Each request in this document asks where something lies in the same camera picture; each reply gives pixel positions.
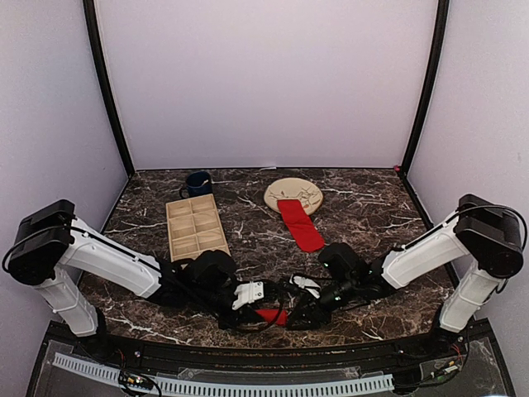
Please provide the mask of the red santa sock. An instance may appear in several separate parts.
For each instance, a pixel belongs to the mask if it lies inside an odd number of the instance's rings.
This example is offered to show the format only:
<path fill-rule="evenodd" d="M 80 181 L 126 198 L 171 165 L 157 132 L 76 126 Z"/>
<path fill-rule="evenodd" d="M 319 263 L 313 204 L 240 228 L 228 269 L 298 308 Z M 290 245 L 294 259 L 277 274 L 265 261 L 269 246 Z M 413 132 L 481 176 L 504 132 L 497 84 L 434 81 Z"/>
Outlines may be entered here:
<path fill-rule="evenodd" d="M 284 309 L 281 311 L 278 309 L 257 309 L 255 312 L 267 323 L 276 324 L 280 327 L 285 327 L 288 321 L 288 314 Z"/>

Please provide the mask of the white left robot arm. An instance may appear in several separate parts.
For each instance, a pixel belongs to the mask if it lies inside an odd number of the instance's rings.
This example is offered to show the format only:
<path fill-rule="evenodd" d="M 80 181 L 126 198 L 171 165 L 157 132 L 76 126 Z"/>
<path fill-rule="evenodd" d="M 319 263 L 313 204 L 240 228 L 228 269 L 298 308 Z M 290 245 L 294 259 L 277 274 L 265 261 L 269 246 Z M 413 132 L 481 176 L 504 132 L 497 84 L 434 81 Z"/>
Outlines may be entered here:
<path fill-rule="evenodd" d="M 284 319 L 284 292 L 270 280 L 242 282 L 224 251 L 206 250 L 174 262 L 141 254 L 93 230 L 60 199 L 23 218 L 2 269 L 37 290 L 100 361 L 116 355 L 116 341 L 104 331 L 102 311 L 70 279 L 72 267 L 129 290 L 161 307 L 194 305 L 212 315 L 219 328 L 263 332 Z"/>

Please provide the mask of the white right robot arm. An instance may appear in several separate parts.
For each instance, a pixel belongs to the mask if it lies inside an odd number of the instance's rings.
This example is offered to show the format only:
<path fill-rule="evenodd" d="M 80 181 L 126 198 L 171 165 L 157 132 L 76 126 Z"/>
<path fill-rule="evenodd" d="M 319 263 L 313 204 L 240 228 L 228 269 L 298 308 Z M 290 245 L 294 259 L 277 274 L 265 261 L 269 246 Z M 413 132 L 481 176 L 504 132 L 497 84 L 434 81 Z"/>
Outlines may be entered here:
<path fill-rule="evenodd" d="M 364 260 L 344 242 L 326 246 L 317 259 L 328 270 L 330 284 L 317 296 L 306 293 L 286 327 L 318 329 L 353 299 L 387 298 L 430 271 L 468 256 L 470 268 L 437 310 L 433 332 L 422 339 L 422 352 L 438 359 L 452 348 L 454 336 L 475 312 L 520 272 L 527 240 L 527 221 L 518 211 L 466 194 L 440 224 L 374 261 Z"/>

